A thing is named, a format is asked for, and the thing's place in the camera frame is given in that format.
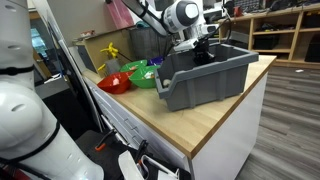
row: white robot body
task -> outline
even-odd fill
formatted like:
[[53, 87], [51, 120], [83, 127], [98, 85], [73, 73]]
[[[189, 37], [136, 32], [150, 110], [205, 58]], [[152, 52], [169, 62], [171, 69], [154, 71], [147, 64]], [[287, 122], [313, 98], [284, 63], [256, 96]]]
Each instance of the white robot body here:
[[[0, 1], [0, 69], [33, 65], [27, 2]], [[34, 92], [33, 71], [0, 75], [0, 157], [14, 159], [43, 145], [57, 119]], [[50, 179], [103, 179], [68, 133], [60, 129], [42, 151], [20, 163]]]

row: white cabinet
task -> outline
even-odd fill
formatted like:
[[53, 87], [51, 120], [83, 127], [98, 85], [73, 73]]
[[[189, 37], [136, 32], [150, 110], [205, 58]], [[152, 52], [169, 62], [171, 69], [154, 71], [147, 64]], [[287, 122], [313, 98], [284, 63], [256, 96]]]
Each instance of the white cabinet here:
[[149, 143], [148, 150], [155, 157], [189, 171], [188, 159], [182, 152], [116, 102], [110, 95], [98, 88], [92, 81], [85, 78], [85, 82], [104, 116], [108, 118], [109, 123], [115, 127], [131, 147], [138, 149], [141, 141], [147, 140]]

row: pink object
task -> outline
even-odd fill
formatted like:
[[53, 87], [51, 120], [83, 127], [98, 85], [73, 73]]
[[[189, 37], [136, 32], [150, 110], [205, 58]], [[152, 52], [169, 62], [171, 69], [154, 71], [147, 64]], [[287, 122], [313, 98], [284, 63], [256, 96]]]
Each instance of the pink object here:
[[128, 8], [121, 0], [113, 0], [107, 6], [117, 29], [123, 29], [134, 25]]

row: plastic container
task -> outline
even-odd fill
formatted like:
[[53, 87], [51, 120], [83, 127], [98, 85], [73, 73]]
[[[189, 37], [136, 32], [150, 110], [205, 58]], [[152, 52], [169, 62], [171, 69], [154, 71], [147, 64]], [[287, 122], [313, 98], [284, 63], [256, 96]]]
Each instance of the plastic container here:
[[161, 65], [163, 62], [163, 57], [159, 56], [156, 58], [152, 58], [150, 60], [148, 60], [147, 66], [157, 66], [157, 65]]
[[[211, 45], [215, 62], [197, 66], [193, 51], [168, 56], [155, 71], [156, 87], [168, 109], [176, 111], [223, 100], [243, 92], [248, 64], [258, 61], [258, 53], [230, 45]], [[164, 88], [165, 79], [171, 80]]]
[[[148, 89], [148, 88], [155, 88], [156, 81], [154, 78], [154, 71], [158, 69], [160, 66], [146, 66], [143, 68], [138, 69], [130, 76], [130, 81], [135, 84], [136, 86]], [[145, 76], [147, 73], [153, 73], [153, 78], [147, 79]]]
[[147, 60], [135, 61], [122, 66], [120, 72], [135, 71], [145, 66], [147, 66]]
[[[131, 71], [114, 73], [105, 77], [97, 85], [100, 89], [104, 90], [105, 92], [111, 94], [122, 94], [130, 88], [131, 81], [129, 80], [129, 77], [132, 74], [133, 72]], [[119, 84], [114, 85], [115, 79], [119, 80]]]

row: gray plastic bin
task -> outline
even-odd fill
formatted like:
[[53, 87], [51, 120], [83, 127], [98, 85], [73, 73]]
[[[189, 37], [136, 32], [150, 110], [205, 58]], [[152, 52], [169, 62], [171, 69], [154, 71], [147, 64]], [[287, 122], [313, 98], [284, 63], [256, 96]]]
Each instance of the gray plastic bin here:
[[[155, 71], [159, 97], [167, 101], [170, 111], [243, 92], [248, 64], [258, 61], [258, 53], [225, 44], [212, 44], [209, 51], [216, 56], [216, 62], [197, 66], [194, 53], [186, 51], [168, 56]], [[167, 88], [162, 86], [165, 79], [171, 80]]]

